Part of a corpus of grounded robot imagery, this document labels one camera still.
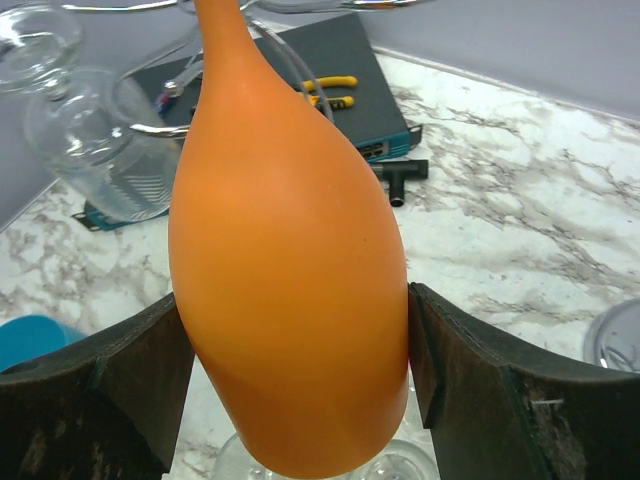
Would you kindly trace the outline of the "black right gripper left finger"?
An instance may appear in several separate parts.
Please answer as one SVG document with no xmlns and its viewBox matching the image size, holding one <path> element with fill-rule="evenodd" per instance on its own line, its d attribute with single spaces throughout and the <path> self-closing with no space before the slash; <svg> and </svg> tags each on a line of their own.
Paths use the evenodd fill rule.
<svg viewBox="0 0 640 480">
<path fill-rule="evenodd" d="M 193 363 L 168 294 L 3 371 L 2 478 L 162 478 L 172 467 Z"/>
</svg>

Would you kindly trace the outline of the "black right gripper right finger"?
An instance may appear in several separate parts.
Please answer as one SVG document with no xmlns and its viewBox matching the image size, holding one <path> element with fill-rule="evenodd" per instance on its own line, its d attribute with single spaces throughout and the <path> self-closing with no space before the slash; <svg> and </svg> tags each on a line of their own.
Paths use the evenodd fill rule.
<svg viewBox="0 0 640 480">
<path fill-rule="evenodd" d="M 639 378 L 539 348 L 409 287 L 409 350 L 444 479 L 635 479 Z"/>
</svg>

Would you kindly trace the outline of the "orange plastic goblet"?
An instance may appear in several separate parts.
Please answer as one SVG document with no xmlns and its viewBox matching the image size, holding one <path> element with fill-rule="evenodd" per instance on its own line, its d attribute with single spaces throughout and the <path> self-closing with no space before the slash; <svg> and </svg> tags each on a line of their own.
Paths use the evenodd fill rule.
<svg viewBox="0 0 640 480">
<path fill-rule="evenodd" d="M 370 167 L 273 70 L 238 3 L 195 8 L 203 81 L 169 213 L 179 315 L 252 456 L 286 477 L 335 477 L 404 415 L 399 230 Z"/>
</svg>

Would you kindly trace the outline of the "clear patterned wine glass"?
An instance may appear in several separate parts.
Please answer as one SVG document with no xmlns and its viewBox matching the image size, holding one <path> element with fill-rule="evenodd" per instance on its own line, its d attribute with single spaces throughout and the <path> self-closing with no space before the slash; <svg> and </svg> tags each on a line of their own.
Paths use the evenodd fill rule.
<svg viewBox="0 0 640 480">
<path fill-rule="evenodd" d="M 84 32 L 63 8 L 22 3 L 1 12 L 1 93 L 27 101 L 24 137 L 47 170 L 115 221 L 169 208 L 178 144 L 132 125 L 161 117 L 133 79 L 79 63 Z"/>
</svg>

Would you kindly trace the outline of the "chrome wine glass rack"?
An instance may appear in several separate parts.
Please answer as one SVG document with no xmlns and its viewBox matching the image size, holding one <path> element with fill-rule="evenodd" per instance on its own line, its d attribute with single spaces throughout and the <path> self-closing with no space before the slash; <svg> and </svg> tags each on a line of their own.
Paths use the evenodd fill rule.
<svg viewBox="0 0 640 480">
<path fill-rule="evenodd" d="M 256 9 L 264 10 L 281 15 L 302 15 L 315 13 L 334 13 L 341 11 L 353 12 L 377 12 L 384 10 L 397 10 L 415 6 L 415 1 L 309 1 L 303 3 L 282 3 L 280 1 L 242 1 L 240 10 L 244 12 L 248 24 L 258 30 L 261 35 L 266 37 L 268 42 L 273 44 L 276 52 L 285 60 L 289 68 L 299 80 L 305 75 L 311 74 L 309 68 L 301 60 L 297 53 L 281 39 L 279 34 L 275 33 L 271 28 L 260 23 L 252 16 L 252 12 Z M 137 14 L 147 11 L 154 11 L 166 8 L 177 7 L 187 14 L 193 15 L 195 12 L 186 6 L 184 1 L 155 1 L 150 3 L 122 6 L 122 7 L 98 7 L 98 6 L 81 6 L 74 4 L 64 4 L 63 9 L 74 13 L 83 14 Z M 199 36 L 197 27 L 189 30 L 185 35 L 160 48 L 156 52 L 148 55 L 139 64 L 118 74 L 113 80 L 112 86 L 108 91 L 108 98 L 113 100 L 120 84 L 137 73 L 145 69 L 168 55 L 186 47 L 194 42 Z M 192 57 L 183 71 L 174 79 L 179 83 L 183 90 L 197 76 L 203 72 L 203 62 Z M 138 123 L 132 120 L 130 116 L 121 110 L 116 111 L 116 115 L 127 124 L 127 127 L 145 136 L 154 138 L 184 138 L 190 128 L 188 124 L 175 127 L 152 127 L 150 125 Z"/>
</svg>

